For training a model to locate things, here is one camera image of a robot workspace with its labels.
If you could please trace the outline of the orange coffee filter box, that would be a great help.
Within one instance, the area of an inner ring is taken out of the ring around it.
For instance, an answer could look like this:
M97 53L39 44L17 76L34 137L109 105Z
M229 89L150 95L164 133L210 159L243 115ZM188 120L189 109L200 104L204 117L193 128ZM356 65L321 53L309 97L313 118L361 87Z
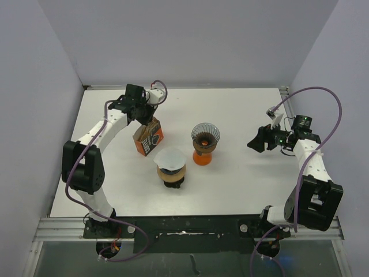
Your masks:
M141 125L133 135L136 149L143 156L148 156L163 138L160 121L155 117L148 125Z

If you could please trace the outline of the white paper coffee filter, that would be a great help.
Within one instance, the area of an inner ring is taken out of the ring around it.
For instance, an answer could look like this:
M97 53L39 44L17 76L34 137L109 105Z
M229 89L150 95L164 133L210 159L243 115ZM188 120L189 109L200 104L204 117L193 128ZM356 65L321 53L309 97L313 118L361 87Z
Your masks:
M160 169L175 171L184 167L186 164L186 157L179 149L168 147L160 150L153 161Z

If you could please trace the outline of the grey glass dripper cone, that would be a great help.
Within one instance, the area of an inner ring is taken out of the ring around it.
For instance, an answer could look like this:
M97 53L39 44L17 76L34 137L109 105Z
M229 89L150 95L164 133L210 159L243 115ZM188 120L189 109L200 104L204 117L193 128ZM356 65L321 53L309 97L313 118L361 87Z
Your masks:
M220 131L214 124L203 122L192 129L191 138L197 145L209 148L218 143Z

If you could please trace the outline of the dark wooden ring holder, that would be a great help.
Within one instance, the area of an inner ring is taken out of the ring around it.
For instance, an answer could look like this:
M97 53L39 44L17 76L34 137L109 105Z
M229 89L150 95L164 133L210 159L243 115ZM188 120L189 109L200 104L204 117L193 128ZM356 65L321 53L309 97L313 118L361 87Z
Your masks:
M198 144L195 141L193 141L193 146L195 149L195 152L199 155L202 154L209 154L212 153L215 149L217 144L209 144L209 145L202 145L202 144Z

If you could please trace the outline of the blue glass dripper cone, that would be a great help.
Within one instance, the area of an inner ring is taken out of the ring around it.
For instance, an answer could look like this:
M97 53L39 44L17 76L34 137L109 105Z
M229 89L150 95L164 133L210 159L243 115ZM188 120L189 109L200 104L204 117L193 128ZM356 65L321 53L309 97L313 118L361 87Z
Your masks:
M181 171L181 169L177 169L177 170L169 170L169 169L164 169L164 168L160 168L160 171L165 174L165 175L175 175L178 172Z

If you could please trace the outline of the light wooden ring holder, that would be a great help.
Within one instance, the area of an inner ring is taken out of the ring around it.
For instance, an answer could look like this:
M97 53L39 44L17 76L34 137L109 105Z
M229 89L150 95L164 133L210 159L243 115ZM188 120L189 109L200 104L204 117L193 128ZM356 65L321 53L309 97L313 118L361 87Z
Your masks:
M175 174L165 173L159 167L157 167L157 174L163 182L168 183L178 182L185 176L185 173L186 173L186 165L184 165L181 169L176 170Z

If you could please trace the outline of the dark green glass dripper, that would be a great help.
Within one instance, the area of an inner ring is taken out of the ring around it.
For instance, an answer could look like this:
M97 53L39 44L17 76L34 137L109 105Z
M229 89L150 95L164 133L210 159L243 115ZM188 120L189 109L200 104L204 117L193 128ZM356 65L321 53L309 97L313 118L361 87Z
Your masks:
M173 189L180 189L181 184L184 182L185 178L181 178L180 180L176 181L176 182L165 182L164 181L164 185L167 188L173 188Z

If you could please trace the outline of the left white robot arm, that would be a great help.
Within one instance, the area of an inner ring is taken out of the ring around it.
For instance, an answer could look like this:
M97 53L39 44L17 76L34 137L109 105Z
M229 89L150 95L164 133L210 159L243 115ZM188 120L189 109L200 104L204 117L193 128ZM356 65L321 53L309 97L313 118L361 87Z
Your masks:
M155 80L149 90L127 84L123 95L104 104L102 119L77 141L67 141L62 150L62 181L69 200L85 207L97 223L97 231L111 237L117 231L115 210L103 191L105 170L102 154L115 136L133 121L152 122L158 106L168 96L167 87Z

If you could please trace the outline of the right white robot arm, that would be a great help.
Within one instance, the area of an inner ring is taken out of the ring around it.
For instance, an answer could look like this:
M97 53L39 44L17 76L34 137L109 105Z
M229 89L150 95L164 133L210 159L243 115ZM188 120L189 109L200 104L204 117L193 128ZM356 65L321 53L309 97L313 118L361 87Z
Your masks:
M257 230L269 236L277 226L304 226L326 231L336 214L343 196L342 186L335 184L327 173L323 154L318 148L321 139L310 129L312 119L305 115L294 118L289 131L280 126L281 115L271 124L261 126L247 146L259 153L276 147L292 151L298 160L298 181L283 206L267 206L257 221Z

